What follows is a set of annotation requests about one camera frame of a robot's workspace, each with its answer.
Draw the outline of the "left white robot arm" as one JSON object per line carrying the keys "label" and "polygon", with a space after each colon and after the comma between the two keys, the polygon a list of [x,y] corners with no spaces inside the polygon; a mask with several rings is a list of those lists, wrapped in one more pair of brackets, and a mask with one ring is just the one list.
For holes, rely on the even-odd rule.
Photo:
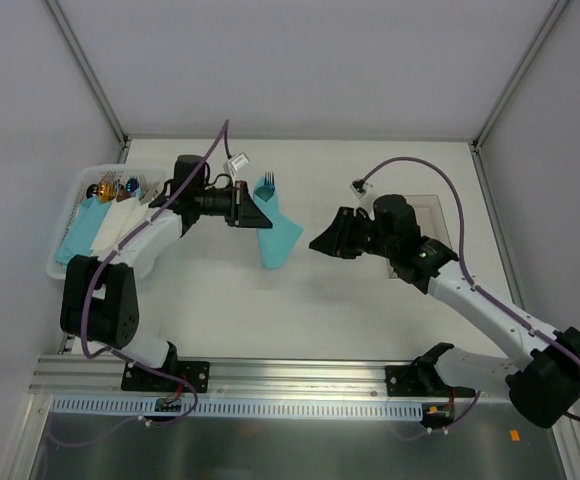
{"label": "left white robot arm", "polygon": [[104,253],[77,255],[69,261],[60,327],[80,340],[86,358],[111,353],[144,368],[144,378],[155,389],[167,390],[176,384],[176,347],[139,331],[136,280],[148,273],[157,257],[202,216],[221,217],[234,228],[273,227],[244,181],[222,188],[184,183],[173,192],[159,195],[139,224]]}

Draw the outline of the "blue paper napkin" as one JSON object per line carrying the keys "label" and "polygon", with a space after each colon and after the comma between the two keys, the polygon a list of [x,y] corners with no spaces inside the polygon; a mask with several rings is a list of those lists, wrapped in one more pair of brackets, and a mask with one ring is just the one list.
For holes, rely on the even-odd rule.
{"label": "blue paper napkin", "polygon": [[288,260],[304,229],[281,211],[277,192],[267,201],[259,196],[258,191],[265,187],[265,178],[261,177],[253,195],[255,205],[272,222],[270,229],[257,230],[259,252],[264,269],[278,269]]}

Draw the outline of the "teal spoon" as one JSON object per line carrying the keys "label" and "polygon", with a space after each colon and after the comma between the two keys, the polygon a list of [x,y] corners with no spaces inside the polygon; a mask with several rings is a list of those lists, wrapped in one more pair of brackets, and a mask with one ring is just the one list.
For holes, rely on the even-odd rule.
{"label": "teal spoon", "polygon": [[274,192],[268,187],[261,186],[256,190],[255,194],[263,201],[268,201],[273,196]]}

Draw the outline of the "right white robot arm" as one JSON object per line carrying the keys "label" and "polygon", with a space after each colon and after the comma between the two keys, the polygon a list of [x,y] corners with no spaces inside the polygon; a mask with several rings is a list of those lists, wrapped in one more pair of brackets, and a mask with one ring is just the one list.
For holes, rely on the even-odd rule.
{"label": "right white robot arm", "polygon": [[441,342],[411,364],[408,381],[429,395],[464,387],[509,398],[537,427],[550,428],[580,398],[580,332],[559,332],[516,306],[478,290],[459,256],[421,233],[414,211],[342,207],[310,244],[330,257],[385,258],[397,277],[447,305],[485,334],[502,356],[478,355]]}

